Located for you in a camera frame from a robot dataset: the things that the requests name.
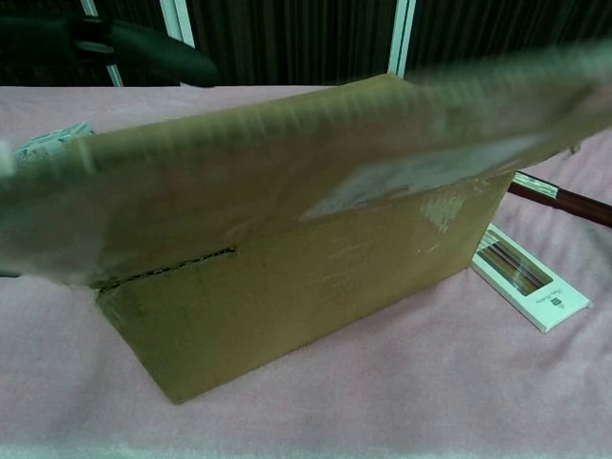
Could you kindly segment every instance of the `black handle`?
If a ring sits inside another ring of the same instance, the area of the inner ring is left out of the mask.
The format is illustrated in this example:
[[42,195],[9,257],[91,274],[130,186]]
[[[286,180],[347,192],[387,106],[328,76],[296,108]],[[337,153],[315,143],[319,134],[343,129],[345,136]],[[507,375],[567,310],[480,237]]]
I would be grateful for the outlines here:
[[214,62],[164,33],[94,16],[0,15],[0,63],[45,66],[119,64],[214,86]]

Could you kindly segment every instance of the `open box flap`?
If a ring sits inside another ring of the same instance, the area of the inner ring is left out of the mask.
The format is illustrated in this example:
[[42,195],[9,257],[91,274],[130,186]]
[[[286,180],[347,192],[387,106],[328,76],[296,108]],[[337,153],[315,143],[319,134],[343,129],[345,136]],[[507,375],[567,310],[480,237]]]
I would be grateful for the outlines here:
[[526,167],[612,123],[609,42],[535,57],[73,140],[0,181],[0,270],[104,285]]

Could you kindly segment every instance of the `brown pen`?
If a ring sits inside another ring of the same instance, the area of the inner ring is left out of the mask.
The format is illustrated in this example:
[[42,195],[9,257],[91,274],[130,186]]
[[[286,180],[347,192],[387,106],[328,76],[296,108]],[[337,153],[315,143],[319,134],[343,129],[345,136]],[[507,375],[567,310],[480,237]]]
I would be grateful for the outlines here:
[[517,196],[560,208],[578,217],[612,228],[612,206],[560,188],[523,172],[516,172],[508,189]]

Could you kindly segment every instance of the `pink bedsheet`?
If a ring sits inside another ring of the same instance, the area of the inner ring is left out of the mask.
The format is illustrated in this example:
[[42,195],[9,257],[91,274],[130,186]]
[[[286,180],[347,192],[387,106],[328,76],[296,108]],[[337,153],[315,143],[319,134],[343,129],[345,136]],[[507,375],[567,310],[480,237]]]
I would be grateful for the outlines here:
[[[313,89],[0,88],[0,139]],[[612,203],[609,149],[602,133],[531,172]],[[543,335],[465,270],[181,406],[90,292],[0,279],[0,457],[611,456],[612,230],[512,195],[494,222],[594,308]]]

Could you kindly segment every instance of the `small white box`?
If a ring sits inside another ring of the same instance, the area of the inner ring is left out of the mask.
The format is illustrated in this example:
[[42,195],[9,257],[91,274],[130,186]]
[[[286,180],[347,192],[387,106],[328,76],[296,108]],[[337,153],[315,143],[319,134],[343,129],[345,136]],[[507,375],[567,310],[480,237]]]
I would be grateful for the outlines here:
[[544,333],[589,306],[583,294],[495,225],[489,225],[471,266]]
[[30,139],[14,152],[14,157],[18,162],[43,161],[65,151],[64,143],[70,139],[92,135],[94,135],[94,129],[91,124],[80,122]]

